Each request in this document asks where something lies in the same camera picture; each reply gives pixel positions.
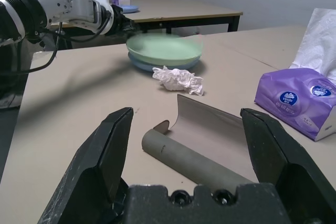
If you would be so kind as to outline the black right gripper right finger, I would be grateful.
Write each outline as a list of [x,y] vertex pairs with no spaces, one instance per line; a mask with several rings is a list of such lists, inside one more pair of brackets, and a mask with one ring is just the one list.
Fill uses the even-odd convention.
[[266,113],[240,111],[250,160],[271,183],[292,223],[335,223],[335,189],[308,152]]

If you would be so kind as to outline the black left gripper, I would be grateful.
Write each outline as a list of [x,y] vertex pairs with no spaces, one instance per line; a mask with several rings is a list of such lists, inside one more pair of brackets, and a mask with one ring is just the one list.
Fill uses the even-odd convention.
[[123,14],[123,9],[117,5],[111,6],[113,9],[113,24],[106,33],[107,36],[125,36],[135,32],[135,22]]

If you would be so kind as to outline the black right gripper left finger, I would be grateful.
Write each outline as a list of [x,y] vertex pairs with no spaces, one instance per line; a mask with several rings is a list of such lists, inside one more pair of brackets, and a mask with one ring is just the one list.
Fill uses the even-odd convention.
[[120,223],[132,108],[109,114],[76,151],[39,223]]

